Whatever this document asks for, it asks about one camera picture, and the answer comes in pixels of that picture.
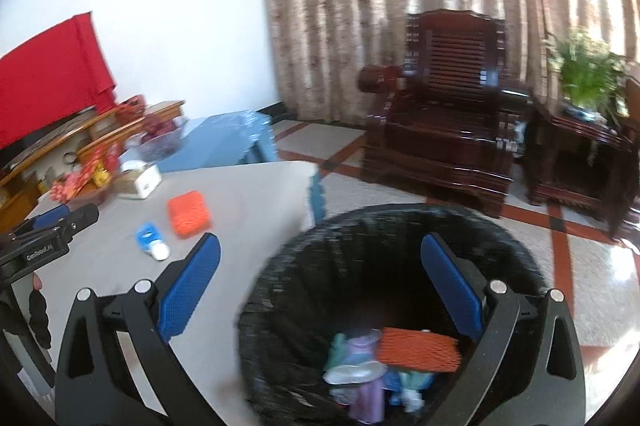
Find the green rubber gloves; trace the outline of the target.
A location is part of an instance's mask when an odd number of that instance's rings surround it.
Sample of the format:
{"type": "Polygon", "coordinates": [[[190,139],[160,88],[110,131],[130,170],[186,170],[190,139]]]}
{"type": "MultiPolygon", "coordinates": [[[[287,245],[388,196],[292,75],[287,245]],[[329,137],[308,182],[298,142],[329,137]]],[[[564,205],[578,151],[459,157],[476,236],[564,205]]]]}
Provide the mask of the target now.
{"type": "Polygon", "coordinates": [[[344,333],[336,334],[331,342],[328,360],[323,371],[328,372],[334,366],[342,365],[348,354],[348,339],[344,333]]]}

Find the red basket on cabinet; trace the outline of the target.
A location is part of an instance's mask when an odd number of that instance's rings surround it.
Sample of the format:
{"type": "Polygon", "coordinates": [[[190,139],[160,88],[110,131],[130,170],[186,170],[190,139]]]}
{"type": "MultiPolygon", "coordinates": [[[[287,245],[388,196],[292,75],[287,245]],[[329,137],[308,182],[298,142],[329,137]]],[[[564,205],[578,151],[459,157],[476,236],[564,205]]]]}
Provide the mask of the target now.
{"type": "Polygon", "coordinates": [[[145,114],[146,103],[143,95],[138,94],[129,97],[117,106],[115,113],[116,119],[121,125],[128,125],[134,121],[143,118],[145,114]]]}

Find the red cloth over television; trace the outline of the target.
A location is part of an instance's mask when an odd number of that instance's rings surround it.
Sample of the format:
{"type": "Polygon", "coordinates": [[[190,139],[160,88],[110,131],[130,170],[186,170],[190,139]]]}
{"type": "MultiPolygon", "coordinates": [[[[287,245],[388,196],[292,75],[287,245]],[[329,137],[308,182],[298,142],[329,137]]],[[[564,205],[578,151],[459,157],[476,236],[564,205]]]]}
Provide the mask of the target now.
{"type": "Polygon", "coordinates": [[[91,15],[75,15],[3,56],[0,103],[2,147],[86,108],[112,109],[115,82],[91,15]]]}

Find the pink face mask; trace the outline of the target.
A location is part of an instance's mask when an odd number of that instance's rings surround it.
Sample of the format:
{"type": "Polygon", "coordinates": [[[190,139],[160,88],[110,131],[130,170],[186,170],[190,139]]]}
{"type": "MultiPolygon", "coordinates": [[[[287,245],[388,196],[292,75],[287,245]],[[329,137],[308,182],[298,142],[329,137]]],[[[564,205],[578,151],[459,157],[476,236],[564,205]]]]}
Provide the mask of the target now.
{"type": "MultiPolygon", "coordinates": [[[[375,361],[378,342],[382,333],[373,328],[369,334],[347,340],[347,356],[344,364],[357,365],[375,361]]],[[[384,418],[384,385],[381,375],[373,382],[356,386],[355,401],[349,406],[348,415],[363,424],[376,424],[384,418]]]]}

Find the orange foam net square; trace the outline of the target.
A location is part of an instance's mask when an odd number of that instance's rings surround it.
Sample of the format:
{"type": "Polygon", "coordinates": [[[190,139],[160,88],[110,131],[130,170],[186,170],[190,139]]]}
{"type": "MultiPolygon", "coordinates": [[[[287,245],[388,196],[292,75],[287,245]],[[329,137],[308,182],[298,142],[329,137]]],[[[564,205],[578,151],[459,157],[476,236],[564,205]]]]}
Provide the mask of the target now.
{"type": "Polygon", "coordinates": [[[186,192],[171,198],[166,208],[171,228],[180,238],[206,231],[212,225],[212,216],[205,198],[198,191],[186,192]]]}

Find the light blue paper cup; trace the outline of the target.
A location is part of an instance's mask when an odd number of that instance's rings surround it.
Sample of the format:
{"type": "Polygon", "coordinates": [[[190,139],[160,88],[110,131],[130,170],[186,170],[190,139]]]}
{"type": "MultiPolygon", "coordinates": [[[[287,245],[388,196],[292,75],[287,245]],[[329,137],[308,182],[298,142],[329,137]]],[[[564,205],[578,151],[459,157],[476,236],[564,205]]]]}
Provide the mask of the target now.
{"type": "Polygon", "coordinates": [[[341,364],[329,368],[323,375],[331,386],[364,385],[380,380],[387,372],[387,365],[378,360],[357,364],[341,364]]]}

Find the glass bowl of red snacks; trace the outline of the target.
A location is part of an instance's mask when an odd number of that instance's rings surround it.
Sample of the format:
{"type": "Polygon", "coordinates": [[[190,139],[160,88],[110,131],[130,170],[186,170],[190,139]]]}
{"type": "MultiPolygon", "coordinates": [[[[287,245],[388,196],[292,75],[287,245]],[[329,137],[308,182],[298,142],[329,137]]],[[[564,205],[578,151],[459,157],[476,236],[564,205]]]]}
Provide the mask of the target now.
{"type": "Polygon", "coordinates": [[[70,208],[102,204],[110,196],[112,181],[119,169],[119,155],[117,143],[107,149],[97,149],[85,164],[53,182],[50,198],[70,208]]]}

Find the grey tablecloth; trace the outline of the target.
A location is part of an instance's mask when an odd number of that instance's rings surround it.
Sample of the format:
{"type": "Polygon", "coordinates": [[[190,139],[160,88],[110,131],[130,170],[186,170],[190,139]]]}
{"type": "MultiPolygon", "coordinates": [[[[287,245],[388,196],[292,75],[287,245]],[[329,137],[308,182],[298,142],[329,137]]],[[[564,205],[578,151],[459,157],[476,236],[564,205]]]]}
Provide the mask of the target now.
{"type": "Polygon", "coordinates": [[[253,425],[235,318],[265,261],[320,222],[319,169],[276,161],[169,173],[144,201],[38,207],[1,244],[1,294],[50,348],[1,336],[9,395],[37,424],[253,425]]]}

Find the black trash bin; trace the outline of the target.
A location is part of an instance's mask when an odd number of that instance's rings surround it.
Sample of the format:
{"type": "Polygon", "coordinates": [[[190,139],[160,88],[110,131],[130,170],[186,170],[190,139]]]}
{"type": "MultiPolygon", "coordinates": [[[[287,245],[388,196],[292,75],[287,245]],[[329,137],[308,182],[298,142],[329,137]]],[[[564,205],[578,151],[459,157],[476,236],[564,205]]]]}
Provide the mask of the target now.
{"type": "Polygon", "coordinates": [[[239,316],[242,380],[262,424],[350,424],[322,380],[338,333],[402,328],[457,336],[421,262],[431,233],[485,279],[530,296],[548,286],[523,244],[470,209],[390,204],[326,219],[269,259],[239,316]]]}

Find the orange foam net sleeve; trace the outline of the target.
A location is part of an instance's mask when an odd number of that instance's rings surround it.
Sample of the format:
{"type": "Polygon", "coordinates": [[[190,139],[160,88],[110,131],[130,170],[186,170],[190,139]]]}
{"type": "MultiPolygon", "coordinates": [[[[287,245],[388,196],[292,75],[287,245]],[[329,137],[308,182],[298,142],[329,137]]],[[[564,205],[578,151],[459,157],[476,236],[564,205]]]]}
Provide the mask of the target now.
{"type": "Polygon", "coordinates": [[[457,339],[432,332],[384,328],[376,360],[420,373],[453,373],[461,364],[457,339]]]}

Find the glass bowl of apples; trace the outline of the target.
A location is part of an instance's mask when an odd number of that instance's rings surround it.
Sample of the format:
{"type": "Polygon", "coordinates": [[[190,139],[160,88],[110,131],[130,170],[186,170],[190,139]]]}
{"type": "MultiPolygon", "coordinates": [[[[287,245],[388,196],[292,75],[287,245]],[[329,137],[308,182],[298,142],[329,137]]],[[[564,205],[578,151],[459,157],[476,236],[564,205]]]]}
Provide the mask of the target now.
{"type": "Polygon", "coordinates": [[[183,116],[163,120],[146,115],[140,131],[126,140],[125,149],[146,163],[163,160],[180,149],[185,124],[183,116]]]}

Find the potted green plant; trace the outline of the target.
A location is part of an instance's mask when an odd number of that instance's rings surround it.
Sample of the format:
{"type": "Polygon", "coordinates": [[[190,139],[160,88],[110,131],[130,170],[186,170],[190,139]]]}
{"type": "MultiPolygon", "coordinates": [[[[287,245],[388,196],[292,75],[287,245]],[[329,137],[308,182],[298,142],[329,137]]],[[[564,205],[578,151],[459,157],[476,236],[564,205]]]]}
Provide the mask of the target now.
{"type": "Polygon", "coordinates": [[[636,62],[574,28],[564,37],[548,32],[548,63],[559,79],[563,112],[584,123],[617,126],[626,114],[623,89],[636,62]]]}

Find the blue tablecloth side table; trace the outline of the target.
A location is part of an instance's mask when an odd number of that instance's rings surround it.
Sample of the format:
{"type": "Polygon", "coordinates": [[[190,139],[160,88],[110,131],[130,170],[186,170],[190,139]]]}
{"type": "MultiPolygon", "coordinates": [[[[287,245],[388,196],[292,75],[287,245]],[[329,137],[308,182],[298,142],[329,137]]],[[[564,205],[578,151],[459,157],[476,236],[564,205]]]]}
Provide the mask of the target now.
{"type": "Polygon", "coordinates": [[[220,114],[186,126],[180,149],[157,163],[160,172],[280,160],[268,115],[252,111],[220,114]]]}

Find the dark wooden side table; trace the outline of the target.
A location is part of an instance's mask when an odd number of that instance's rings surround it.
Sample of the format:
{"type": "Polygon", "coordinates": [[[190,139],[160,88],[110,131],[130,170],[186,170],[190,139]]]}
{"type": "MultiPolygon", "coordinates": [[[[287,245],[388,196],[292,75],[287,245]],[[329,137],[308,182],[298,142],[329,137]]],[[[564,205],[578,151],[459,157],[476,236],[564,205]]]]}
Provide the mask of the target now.
{"type": "Polygon", "coordinates": [[[639,192],[639,123],[587,123],[566,105],[534,103],[524,133],[522,167],[528,201],[557,201],[593,214],[612,238],[639,192]]]}

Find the wooden tv cabinet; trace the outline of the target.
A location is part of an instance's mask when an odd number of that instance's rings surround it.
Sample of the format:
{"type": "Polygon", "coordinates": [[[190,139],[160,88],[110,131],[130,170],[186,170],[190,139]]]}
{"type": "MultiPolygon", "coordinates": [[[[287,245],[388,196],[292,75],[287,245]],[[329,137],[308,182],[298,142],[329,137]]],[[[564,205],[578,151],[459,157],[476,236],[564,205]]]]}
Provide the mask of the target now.
{"type": "Polygon", "coordinates": [[[83,163],[96,149],[108,149],[140,131],[141,115],[126,116],[118,107],[101,115],[88,109],[28,146],[1,168],[1,230],[26,219],[38,197],[58,175],[83,163]]]}

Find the tissue box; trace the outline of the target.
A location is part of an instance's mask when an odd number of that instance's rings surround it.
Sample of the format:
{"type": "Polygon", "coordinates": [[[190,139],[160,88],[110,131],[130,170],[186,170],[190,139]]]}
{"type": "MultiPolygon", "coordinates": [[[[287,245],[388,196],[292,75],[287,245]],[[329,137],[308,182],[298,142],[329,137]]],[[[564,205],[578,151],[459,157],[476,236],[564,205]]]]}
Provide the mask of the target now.
{"type": "Polygon", "coordinates": [[[113,179],[115,193],[123,198],[147,199],[162,182],[157,165],[134,159],[125,161],[113,179]]]}

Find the blue cream tube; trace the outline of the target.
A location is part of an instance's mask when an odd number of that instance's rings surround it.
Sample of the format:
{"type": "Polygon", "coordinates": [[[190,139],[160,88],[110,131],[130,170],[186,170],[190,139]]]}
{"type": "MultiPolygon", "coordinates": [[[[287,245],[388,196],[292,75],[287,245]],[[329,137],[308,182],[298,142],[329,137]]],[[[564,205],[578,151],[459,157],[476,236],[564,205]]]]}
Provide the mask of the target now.
{"type": "Polygon", "coordinates": [[[136,241],[139,248],[156,261],[165,261],[170,256],[170,248],[160,235],[158,228],[148,222],[143,224],[136,232],[136,241]]]}

